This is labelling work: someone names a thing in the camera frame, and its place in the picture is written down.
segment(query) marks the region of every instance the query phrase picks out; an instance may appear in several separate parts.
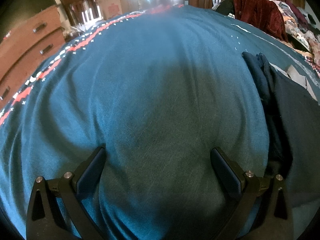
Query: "wooden dresser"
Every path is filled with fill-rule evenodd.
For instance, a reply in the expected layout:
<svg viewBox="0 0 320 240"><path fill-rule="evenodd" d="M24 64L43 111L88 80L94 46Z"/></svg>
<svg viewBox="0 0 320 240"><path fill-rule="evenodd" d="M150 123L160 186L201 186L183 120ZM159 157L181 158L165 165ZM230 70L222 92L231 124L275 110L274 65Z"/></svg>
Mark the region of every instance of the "wooden dresser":
<svg viewBox="0 0 320 240"><path fill-rule="evenodd" d="M51 6L11 30L0 43L0 109L39 64L65 43L60 15Z"/></svg>

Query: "maroon velvet cloth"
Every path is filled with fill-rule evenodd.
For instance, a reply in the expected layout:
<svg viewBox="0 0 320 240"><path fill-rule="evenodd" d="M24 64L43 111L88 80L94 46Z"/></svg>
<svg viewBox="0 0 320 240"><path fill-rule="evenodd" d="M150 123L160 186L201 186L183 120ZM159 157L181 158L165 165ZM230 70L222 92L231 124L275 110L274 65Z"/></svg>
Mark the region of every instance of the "maroon velvet cloth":
<svg viewBox="0 0 320 240"><path fill-rule="evenodd" d="M277 5L268 0L233 0L237 20L249 23L265 33L288 42L283 17Z"/></svg>
<svg viewBox="0 0 320 240"><path fill-rule="evenodd" d="M290 9L293 11L294 15L298 19L298 23L305 29L309 29L309 24L303 14L299 11L297 7L295 7L289 0L284 0L287 5L289 5Z"/></svg>

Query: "red blanket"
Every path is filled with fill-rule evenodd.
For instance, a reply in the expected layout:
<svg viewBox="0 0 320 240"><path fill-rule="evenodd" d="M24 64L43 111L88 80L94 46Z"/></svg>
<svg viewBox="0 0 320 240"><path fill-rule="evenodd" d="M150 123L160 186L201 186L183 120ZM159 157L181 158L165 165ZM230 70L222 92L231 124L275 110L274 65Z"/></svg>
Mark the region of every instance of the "red blanket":
<svg viewBox="0 0 320 240"><path fill-rule="evenodd" d="M237 20L249 23L281 41L288 42L283 17L277 5L268 0L233 0Z"/></svg>

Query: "pile of clothes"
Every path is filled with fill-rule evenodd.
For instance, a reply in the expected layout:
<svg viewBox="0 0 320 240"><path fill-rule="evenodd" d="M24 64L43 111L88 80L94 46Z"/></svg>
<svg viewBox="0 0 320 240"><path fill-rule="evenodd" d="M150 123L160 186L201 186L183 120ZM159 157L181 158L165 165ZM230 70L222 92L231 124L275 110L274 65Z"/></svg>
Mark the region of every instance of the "pile of clothes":
<svg viewBox="0 0 320 240"><path fill-rule="evenodd" d="M320 30L313 17L289 0L225 0L216 12L249 23L305 57L320 78Z"/></svg>

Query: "blue fabric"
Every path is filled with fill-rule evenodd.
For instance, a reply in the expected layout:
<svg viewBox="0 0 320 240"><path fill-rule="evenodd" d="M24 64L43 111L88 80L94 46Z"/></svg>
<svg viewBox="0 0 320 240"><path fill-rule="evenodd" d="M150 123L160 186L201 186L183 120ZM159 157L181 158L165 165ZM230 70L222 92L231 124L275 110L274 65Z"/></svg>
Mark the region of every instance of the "blue fabric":
<svg viewBox="0 0 320 240"><path fill-rule="evenodd" d="M30 94L3 110L0 199L24 237L35 178L73 171L99 145L108 158L84 206L110 239L213 236L234 204L211 167L216 146L263 176L268 131L241 53L309 66L262 31L211 10L136 16L71 41L85 44L43 62L36 73L45 72L21 88Z"/></svg>

